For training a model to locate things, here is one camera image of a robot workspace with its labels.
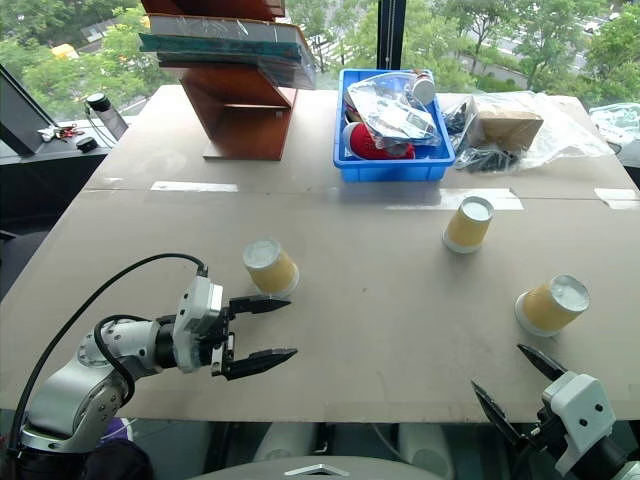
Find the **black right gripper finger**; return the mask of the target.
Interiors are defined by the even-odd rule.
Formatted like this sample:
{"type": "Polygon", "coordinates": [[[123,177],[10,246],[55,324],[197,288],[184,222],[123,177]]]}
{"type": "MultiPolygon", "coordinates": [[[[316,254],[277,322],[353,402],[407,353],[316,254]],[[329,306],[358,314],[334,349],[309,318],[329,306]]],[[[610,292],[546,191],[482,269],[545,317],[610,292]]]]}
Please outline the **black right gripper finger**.
{"type": "Polygon", "coordinates": [[[529,445],[528,438],[519,433],[507,420],[505,412],[496,401],[475,381],[471,381],[474,394],[489,422],[496,427],[504,439],[518,451],[529,445]]]}
{"type": "Polygon", "coordinates": [[[558,361],[532,346],[519,343],[517,348],[527,360],[551,382],[555,382],[568,372],[558,361]]]}

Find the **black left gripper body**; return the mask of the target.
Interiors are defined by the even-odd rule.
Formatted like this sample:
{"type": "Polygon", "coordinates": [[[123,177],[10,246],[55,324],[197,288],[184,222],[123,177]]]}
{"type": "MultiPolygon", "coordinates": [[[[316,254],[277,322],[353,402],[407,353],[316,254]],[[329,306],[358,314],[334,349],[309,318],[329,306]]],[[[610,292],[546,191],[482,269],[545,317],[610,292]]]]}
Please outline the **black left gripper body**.
{"type": "Polygon", "coordinates": [[[220,313],[213,327],[211,344],[211,375],[230,377],[234,362],[235,335],[230,331],[230,323],[237,314],[237,299],[232,298],[220,313]]]}

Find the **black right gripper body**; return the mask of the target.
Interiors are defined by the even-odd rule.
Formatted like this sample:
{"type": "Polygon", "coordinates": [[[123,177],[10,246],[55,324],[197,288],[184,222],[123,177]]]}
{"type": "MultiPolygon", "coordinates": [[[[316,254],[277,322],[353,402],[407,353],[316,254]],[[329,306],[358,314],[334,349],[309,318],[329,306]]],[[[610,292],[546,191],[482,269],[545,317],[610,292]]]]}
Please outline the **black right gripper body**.
{"type": "Polygon", "coordinates": [[[549,407],[542,407],[536,416],[538,422],[528,433],[510,425],[508,438],[516,452],[511,479],[522,478],[533,453],[546,451],[553,459],[558,460],[567,447],[566,428],[560,417],[549,407]]]}

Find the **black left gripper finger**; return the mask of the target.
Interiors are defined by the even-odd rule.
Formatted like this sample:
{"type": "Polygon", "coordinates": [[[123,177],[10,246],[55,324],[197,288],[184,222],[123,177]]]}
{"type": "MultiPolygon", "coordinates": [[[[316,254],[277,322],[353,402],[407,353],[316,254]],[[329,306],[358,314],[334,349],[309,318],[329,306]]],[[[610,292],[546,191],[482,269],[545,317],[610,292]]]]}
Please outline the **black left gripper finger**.
{"type": "Polygon", "coordinates": [[[275,311],[290,304],[291,301],[284,297],[254,295],[231,298],[228,308],[231,315],[242,313],[261,314],[275,311]]]}
{"type": "Polygon", "coordinates": [[[296,348],[267,349],[254,352],[241,360],[232,360],[222,368],[222,376],[228,380],[237,380],[264,373],[296,355],[296,348]]]}

